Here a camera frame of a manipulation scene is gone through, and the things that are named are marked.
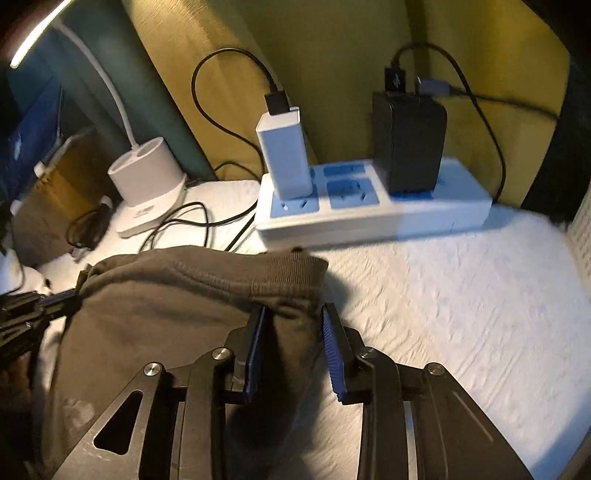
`led light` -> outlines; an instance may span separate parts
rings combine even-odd
[[[41,34],[45,31],[45,29],[49,27],[51,22],[53,22],[55,18],[73,1],[74,0],[64,0],[56,7],[56,9],[53,12],[47,15],[35,28],[33,28],[31,33],[29,33],[25,38],[25,41],[22,42],[20,47],[18,47],[17,52],[14,54],[14,58],[10,62],[10,66],[13,69],[17,68],[21,64],[25,55],[29,52],[29,50],[31,50],[31,48],[33,47],[37,39],[41,37]]]

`white perforated panel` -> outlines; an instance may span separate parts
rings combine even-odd
[[[579,269],[587,293],[591,296],[591,187],[587,191],[568,233],[573,242],[574,254],[579,261]]]

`black power adapter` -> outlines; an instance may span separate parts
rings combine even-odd
[[[445,107],[406,92],[405,72],[384,72],[385,91],[374,92],[374,167],[389,194],[430,191],[437,184],[447,129]]]

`lamp arm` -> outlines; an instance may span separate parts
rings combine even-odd
[[[127,116],[127,112],[125,111],[125,107],[123,105],[123,101],[121,101],[121,97],[117,90],[115,89],[115,85],[111,82],[111,79],[104,71],[103,67],[100,65],[99,61],[96,59],[94,54],[90,51],[90,49],[86,46],[86,44],[82,41],[78,35],[76,35],[63,21],[60,19],[56,19],[52,23],[53,27],[56,30],[59,30],[62,34],[64,34],[70,41],[78,47],[78,49],[85,55],[88,59],[90,64],[94,67],[96,72],[99,74],[100,78],[102,78],[103,82],[105,82],[106,87],[109,89],[113,100],[117,104],[117,109],[119,110],[119,114],[121,115],[121,119],[123,120],[123,125],[125,127],[125,133],[127,133],[127,138],[129,139],[129,143],[131,144],[132,150],[138,148],[138,143],[135,140],[134,133],[131,129],[131,124],[129,123],[129,118]]]

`bed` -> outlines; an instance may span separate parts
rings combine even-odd
[[[186,201],[204,202],[221,219],[257,191],[251,181],[206,183]],[[214,248],[243,222],[217,229]],[[110,231],[87,261],[135,252],[143,237],[121,240]],[[192,227],[172,226],[158,247],[202,239]],[[263,250],[255,234],[237,249]],[[561,231],[544,217],[494,207],[480,232],[311,253],[329,261],[326,300],[367,345],[402,364],[445,365],[536,480],[559,476],[591,425],[591,303]],[[57,291],[75,283],[79,268],[61,257],[40,270]],[[51,361],[42,364],[47,385]],[[319,358],[274,478],[356,478],[360,437],[361,407],[336,401]]]

